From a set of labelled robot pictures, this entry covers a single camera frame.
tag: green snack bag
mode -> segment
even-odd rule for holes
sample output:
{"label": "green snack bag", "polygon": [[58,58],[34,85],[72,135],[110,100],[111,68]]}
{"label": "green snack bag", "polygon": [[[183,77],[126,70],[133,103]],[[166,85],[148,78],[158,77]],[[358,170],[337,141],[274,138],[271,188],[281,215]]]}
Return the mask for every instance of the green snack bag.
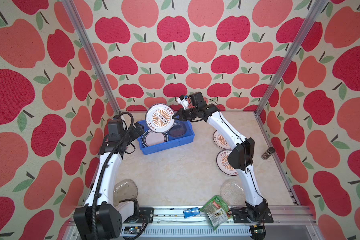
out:
{"label": "green snack bag", "polygon": [[215,195],[211,198],[201,209],[201,212],[205,212],[208,215],[211,226],[214,230],[224,223],[232,216],[228,215],[228,204],[219,195]]}

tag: marble floor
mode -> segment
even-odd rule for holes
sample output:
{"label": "marble floor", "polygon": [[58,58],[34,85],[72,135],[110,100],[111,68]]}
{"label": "marble floor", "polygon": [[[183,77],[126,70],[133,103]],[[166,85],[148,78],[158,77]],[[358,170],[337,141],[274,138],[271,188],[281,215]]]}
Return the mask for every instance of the marble floor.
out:
{"label": "marble floor", "polygon": [[[254,114],[223,114],[241,134],[254,139],[254,172],[268,204],[293,205],[273,157],[267,161],[260,157],[268,146]],[[133,116],[136,122],[143,120],[145,113]],[[192,127],[195,132],[192,143],[149,155],[143,155],[135,140],[136,151],[124,156],[115,183],[126,178],[134,180],[140,206],[200,206],[220,194],[225,180],[240,182],[238,176],[226,175],[216,165],[216,156],[223,149],[213,142],[215,129],[204,121],[192,123]]]}

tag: black mounting plate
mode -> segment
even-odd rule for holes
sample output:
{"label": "black mounting plate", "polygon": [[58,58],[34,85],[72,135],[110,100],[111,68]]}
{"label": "black mounting plate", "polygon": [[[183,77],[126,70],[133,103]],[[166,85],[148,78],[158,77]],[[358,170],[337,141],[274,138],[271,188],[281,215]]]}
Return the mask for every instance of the black mounting plate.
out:
{"label": "black mounting plate", "polygon": [[[234,223],[252,223],[247,219],[247,214],[245,212],[246,208],[241,208],[241,209],[234,209],[234,211],[236,212],[240,212],[241,213],[241,217],[239,217],[239,215],[235,214],[235,216],[233,217],[233,222]],[[264,223],[273,223],[273,217],[272,214],[269,216],[269,214],[271,213],[270,209],[267,208],[267,210],[265,211],[265,215],[264,215]]]}
{"label": "black mounting plate", "polygon": [[[140,214],[141,215],[144,215],[144,216],[147,216],[148,219],[149,219],[149,222],[148,223],[152,223],[153,222],[153,219],[154,219],[154,208],[153,207],[140,207],[139,208],[140,210]],[[124,221],[124,223],[143,223],[143,219],[142,218],[139,218],[137,220],[131,220],[131,222],[128,221],[128,218]]]}

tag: apple pattern backdrop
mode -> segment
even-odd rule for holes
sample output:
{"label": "apple pattern backdrop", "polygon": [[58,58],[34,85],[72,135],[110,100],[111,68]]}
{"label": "apple pattern backdrop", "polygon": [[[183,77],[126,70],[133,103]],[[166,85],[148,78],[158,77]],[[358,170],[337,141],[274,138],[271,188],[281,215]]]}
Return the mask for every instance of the apple pattern backdrop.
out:
{"label": "apple pattern backdrop", "polygon": [[253,111],[311,5],[299,5],[301,0],[85,1],[94,16],[87,34],[120,108],[128,111],[156,103],[177,110],[175,97],[196,91],[222,110]]}
{"label": "apple pattern backdrop", "polygon": [[0,1],[0,240],[61,239],[88,192],[113,110],[83,52],[62,2]]}
{"label": "apple pattern backdrop", "polygon": [[277,85],[261,118],[326,240],[360,240],[360,1],[328,2],[302,49],[296,76]]}

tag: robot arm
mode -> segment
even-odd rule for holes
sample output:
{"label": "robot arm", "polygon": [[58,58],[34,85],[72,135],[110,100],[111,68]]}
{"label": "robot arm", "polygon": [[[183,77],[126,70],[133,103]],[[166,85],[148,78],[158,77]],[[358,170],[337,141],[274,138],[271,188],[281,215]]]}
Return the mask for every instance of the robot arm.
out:
{"label": "robot arm", "polygon": [[128,199],[117,207],[113,206],[113,189],[124,152],[133,140],[144,134],[139,123],[135,123],[135,126],[131,124],[127,130],[124,127],[125,121],[121,119],[121,115],[108,122],[108,142],[103,142],[100,148],[99,170],[93,188],[84,207],[77,208],[73,214],[83,240],[117,238],[121,233],[122,223],[128,217],[139,217],[136,199]]}
{"label": "robot arm", "polygon": [[215,104],[207,105],[200,92],[189,95],[194,108],[188,107],[188,96],[181,96],[177,102],[182,104],[174,116],[180,121],[191,121],[201,118],[214,127],[228,142],[232,149],[228,162],[237,170],[245,191],[248,219],[259,222],[264,218],[268,208],[267,201],[260,194],[253,171],[254,140],[240,134],[221,114]]}

